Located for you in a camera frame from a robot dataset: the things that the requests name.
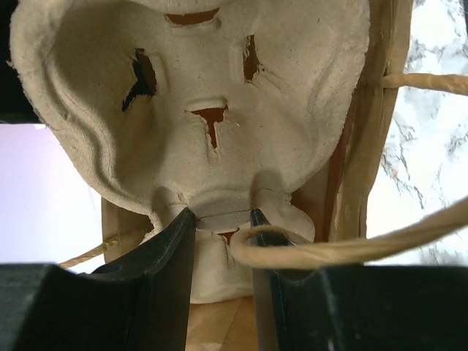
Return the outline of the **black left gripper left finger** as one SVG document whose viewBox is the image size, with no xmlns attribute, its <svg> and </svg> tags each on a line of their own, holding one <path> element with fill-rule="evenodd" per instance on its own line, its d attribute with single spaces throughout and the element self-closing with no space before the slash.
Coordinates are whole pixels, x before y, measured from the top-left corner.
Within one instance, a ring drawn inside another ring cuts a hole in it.
<svg viewBox="0 0 468 351">
<path fill-rule="evenodd" d="M 195 257 L 195 215 L 185 208 L 160 233 L 92 272 L 117 305 L 93 350 L 184 350 Z"/>
</svg>

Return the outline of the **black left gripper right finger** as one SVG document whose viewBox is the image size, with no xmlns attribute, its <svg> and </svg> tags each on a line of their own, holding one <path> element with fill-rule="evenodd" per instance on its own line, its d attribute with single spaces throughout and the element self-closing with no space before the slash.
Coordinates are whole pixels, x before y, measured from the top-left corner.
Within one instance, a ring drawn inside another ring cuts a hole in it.
<svg viewBox="0 0 468 351">
<path fill-rule="evenodd" d="M 313 271 L 254 269 L 260 350 L 327 350 L 326 302 Z"/>
</svg>

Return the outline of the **brown paper bag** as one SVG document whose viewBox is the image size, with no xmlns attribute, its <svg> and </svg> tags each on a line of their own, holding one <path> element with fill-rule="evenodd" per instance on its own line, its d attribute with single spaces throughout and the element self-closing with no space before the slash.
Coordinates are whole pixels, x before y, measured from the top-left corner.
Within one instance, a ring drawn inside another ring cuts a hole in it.
<svg viewBox="0 0 468 351">
<path fill-rule="evenodd" d="M 366 234 L 366 204 L 377 174 L 410 38 L 411 1 L 367 1 L 369 44 L 341 137 L 330 159 L 291 194 L 314 223 L 314 237 L 348 241 Z"/>
</svg>

